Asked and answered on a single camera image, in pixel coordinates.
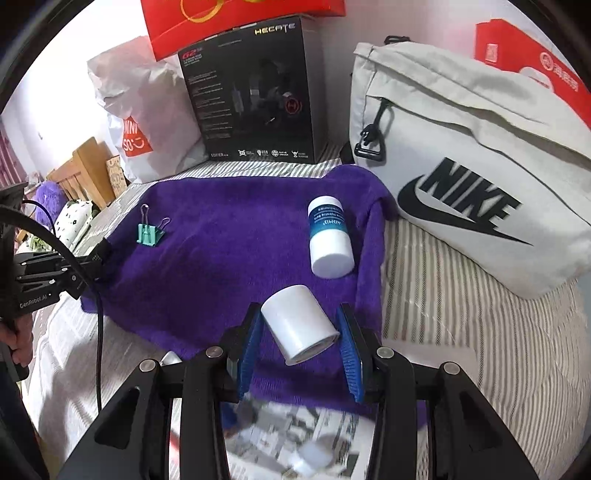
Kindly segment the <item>person's left hand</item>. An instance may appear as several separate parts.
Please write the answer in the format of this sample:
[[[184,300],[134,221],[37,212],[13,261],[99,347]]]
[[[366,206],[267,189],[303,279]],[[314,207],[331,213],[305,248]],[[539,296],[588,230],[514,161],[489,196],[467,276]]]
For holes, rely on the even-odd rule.
[[[31,314],[24,315],[14,321],[14,327],[0,325],[0,340],[12,351],[15,364],[27,367],[33,358],[33,318]]]

